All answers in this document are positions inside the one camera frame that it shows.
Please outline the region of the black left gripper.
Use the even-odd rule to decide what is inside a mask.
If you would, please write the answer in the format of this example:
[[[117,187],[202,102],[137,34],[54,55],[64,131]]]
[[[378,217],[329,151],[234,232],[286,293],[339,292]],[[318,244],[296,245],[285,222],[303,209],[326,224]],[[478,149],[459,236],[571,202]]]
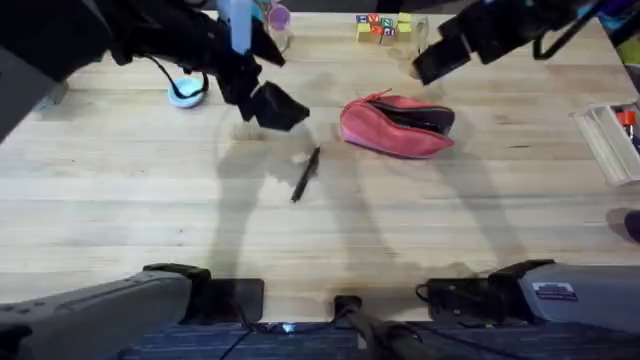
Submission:
[[[112,58],[120,66],[135,58],[164,60],[187,74],[201,73],[203,84],[190,93],[170,82],[181,100],[205,93],[212,75],[224,101],[262,128],[289,132],[307,119],[310,109],[277,84],[259,84],[258,57],[279,67],[286,61],[264,23],[253,16],[252,6],[224,1],[216,19],[203,6],[202,1],[111,1]]]

